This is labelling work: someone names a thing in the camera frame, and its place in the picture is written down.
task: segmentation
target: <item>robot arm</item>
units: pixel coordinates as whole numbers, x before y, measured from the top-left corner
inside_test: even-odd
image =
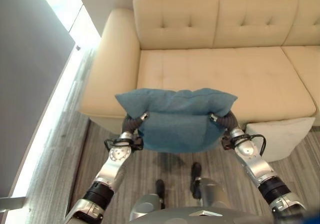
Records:
[[[65,224],[100,224],[104,212],[118,191],[124,177],[126,164],[135,150],[143,148],[140,138],[135,138],[134,131],[147,118],[147,113],[137,119],[126,117],[122,134],[113,143],[108,159],[96,175],[84,197],[76,202],[66,216]]]
[[[278,177],[272,167],[263,160],[260,151],[238,126],[237,119],[230,112],[225,117],[210,114],[210,119],[227,128],[230,133],[229,147],[235,150],[236,157],[251,181],[269,204],[277,220],[288,220],[289,216],[301,215],[305,210],[298,196]]]

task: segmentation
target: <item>sofa backrest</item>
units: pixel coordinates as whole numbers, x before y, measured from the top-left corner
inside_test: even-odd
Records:
[[[320,0],[133,0],[143,50],[320,45]]]

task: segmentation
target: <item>sofa armrest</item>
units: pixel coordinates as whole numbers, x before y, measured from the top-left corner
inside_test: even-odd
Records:
[[[115,94],[137,88],[140,43],[134,13],[113,10],[105,25],[79,111],[95,117],[123,117]]]

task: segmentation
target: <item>sofa seat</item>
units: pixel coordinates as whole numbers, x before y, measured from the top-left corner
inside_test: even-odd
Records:
[[[232,111],[241,125],[316,111],[281,47],[143,50],[140,57],[137,88],[207,87],[234,94],[238,100]]]
[[[314,125],[320,125],[320,46],[282,47],[296,72],[308,89],[317,107]]]

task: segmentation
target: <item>gray carpet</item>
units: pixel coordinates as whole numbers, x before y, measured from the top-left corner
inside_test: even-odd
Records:
[[[103,141],[110,134],[90,123],[79,166],[72,204],[91,185],[108,155]],[[158,178],[166,184],[166,206],[194,206],[196,200],[189,191],[190,167],[194,161],[202,164],[203,177],[217,181],[226,190],[233,208],[253,214],[271,213],[259,191],[245,175],[232,150],[216,150],[191,154],[166,154],[143,150],[134,153],[119,192],[106,211],[103,223],[126,223],[134,203],[144,194],[154,192]],[[297,193],[309,209],[320,208],[320,128],[311,130],[289,158],[275,161],[275,171]]]

